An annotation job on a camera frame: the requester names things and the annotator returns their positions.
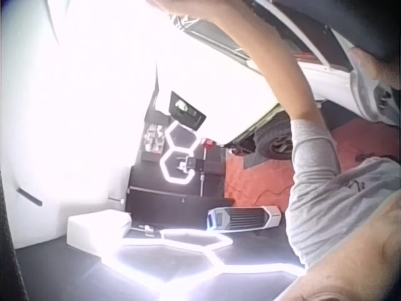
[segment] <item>light fixture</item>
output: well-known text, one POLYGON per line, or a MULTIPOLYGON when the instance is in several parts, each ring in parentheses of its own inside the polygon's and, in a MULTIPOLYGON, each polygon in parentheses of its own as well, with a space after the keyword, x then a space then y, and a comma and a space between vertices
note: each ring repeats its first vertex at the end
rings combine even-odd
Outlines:
POLYGON ((169 145, 168 151, 163 155, 163 157, 160 160, 160 168, 162 170, 163 176, 166 179, 166 181, 173 183, 173 184, 181 184, 181 185, 187 185, 188 183, 191 182, 191 180, 195 176, 195 171, 193 169, 190 169, 187 173, 187 176, 185 178, 179 178, 179 177, 172 177, 170 176, 169 170, 167 169, 167 166, 165 165, 167 159, 171 157, 171 155, 174 152, 179 152, 181 154, 186 154, 189 157, 194 156, 194 151, 196 148, 199 146, 201 143, 201 138, 196 137, 195 142, 189 147, 179 147, 174 144, 173 138, 171 137, 171 133, 173 130, 175 130, 179 126, 179 122, 175 121, 173 122, 167 130, 165 130, 165 139, 169 145))
POLYGON ((160 238, 125 238, 123 246, 169 246, 179 250, 193 251, 204 255, 211 267, 200 273, 186 277, 175 278, 169 282, 147 275, 128 265, 122 263, 115 255, 102 257, 102 262, 116 272, 126 276, 136 283, 156 291, 160 294, 159 301, 185 300, 185 296, 196 286, 208 280, 216 278, 221 274, 257 274, 286 272, 296 277, 305 274, 305 269, 292 264, 270 263, 260 265, 226 265, 215 253, 215 251, 231 246, 233 240, 229 237, 212 231, 191 230, 191 229, 168 229, 160 231, 160 238), (175 241, 169 236, 201 236, 218 240, 206 246, 195 245, 175 241))

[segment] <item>portable heater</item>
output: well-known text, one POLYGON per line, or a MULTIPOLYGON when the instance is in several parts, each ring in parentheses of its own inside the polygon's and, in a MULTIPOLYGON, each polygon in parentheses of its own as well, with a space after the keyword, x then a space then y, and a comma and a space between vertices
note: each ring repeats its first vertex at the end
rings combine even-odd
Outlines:
POLYGON ((263 230, 279 225, 281 211, 277 206, 221 207, 207 214, 207 230, 220 233, 263 230))

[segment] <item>hand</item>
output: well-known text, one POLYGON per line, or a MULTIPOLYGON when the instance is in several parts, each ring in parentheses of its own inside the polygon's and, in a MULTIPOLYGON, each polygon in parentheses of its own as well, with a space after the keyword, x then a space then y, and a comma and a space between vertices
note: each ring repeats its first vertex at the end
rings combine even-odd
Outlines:
POLYGON ((399 64, 382 63, 359 48, 352 48, 351 57, 372 80, 378 80, 400 90, 399 64))
POLYGON ((224 6, 242 0, 146 0, 151 6, 177 16, 193 16, 212 21, 224 6))

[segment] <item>car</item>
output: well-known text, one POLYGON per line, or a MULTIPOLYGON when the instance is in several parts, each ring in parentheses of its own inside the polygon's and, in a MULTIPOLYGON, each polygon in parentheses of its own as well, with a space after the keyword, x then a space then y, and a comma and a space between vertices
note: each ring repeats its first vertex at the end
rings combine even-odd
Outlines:
MULTIPOLYGON (((352 34, 333 29, 342 29, 342 12, 328 12, 334 15, 326 23, 278 2, 257 0, 252 6, 293 52, 318 105, 334 102, 365 120, 398 125, 391 88, 358 69, 348 56, 352 34)), ((210 22, 190 16, 171 20, 175 28, 158 56, 155 110, 235 155, 291 159, 289 118, 247 53, 210 22)))

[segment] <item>red carpet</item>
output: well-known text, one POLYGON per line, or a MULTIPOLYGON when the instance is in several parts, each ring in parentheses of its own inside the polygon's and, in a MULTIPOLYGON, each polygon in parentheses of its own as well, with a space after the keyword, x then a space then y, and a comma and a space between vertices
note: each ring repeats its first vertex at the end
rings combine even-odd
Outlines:
MULTIPOLYGON (((355 119, 332 134, 344 171, 358 165, 355 156, 360 154, 399 156, 398 130, 384 124, 355 119)), ((282 211, 288 207, 289 189, 293 184, 290 161, 270 160, 244 170, 241 157, 229 156, 226 168, 225 195, 234 198, 236 206, 276 205, 282 211)))

